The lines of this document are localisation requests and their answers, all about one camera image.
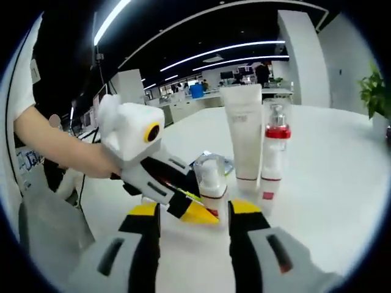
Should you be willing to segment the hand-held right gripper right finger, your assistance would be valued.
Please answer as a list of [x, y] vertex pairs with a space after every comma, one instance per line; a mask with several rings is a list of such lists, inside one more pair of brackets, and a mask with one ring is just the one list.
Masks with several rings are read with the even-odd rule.
[[237, 292], [332, 292], [340, 277], [324, 272], [310, 250], [246, 200], [228, 202], [230, 256]]

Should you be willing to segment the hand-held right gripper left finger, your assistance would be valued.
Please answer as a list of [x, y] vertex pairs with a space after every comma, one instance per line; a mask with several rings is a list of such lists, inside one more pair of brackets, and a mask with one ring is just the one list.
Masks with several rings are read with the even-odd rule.
[[69, 292], [155, 292], [160, 205], [135, 206], [118, 231], [95, 241], [69, 279]]

